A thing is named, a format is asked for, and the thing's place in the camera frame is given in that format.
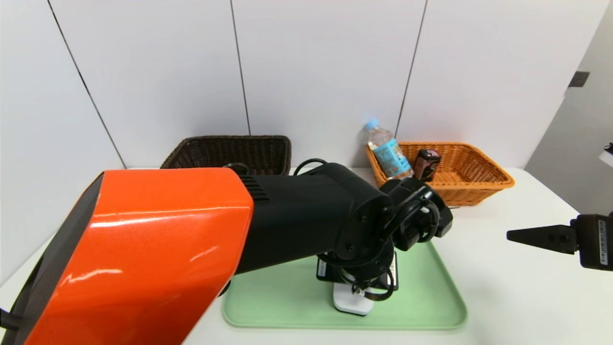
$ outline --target blue bottle cap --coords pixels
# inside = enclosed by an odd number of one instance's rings
[[[379,127],[379,120],[377,120],[376,118],[374,118],[373,120],[370,120],[366,124],[366,129],[369,131],[372,130],[374,127]]]

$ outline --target green tray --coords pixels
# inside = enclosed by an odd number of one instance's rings
[[[337,311],[332,283],[315,278],[308,257],[232,278],[223,314],[236,327],[448,330],[466,322],[466,306],[431,243],[397,251],[400,288],[372,312]]]

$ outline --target brown wicker basket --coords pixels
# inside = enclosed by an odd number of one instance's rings
[[[515,185],[513,178],[483,152],[461,142],[399,142],[411,165],[420,149],[435,149],[441,163],[432,182],[428,182],[448,206],[477,205],[488,196]],[[367,147],[375,180],[387,180],[372,150]]]
[[[287,175],[291,157],[286,136],[199,136],[181,141],[160,169],[243,163],[250,175]]]

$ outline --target orange wicker basket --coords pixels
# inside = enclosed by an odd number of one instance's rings
[[[411,165],[421,149],[435,149],[441,163],[432,182],[448,206],[477,205],[488,196],[515,185],[515,181],[501,167],[472,145],[461,142],[399,142]],[[375,180],[381,186],[387,181],[374,153],[367,147]]]

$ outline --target orange cover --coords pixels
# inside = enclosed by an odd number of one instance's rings
[[[227,168],[107,171],[27,344],[180,344],[234,274],[253,201]]]

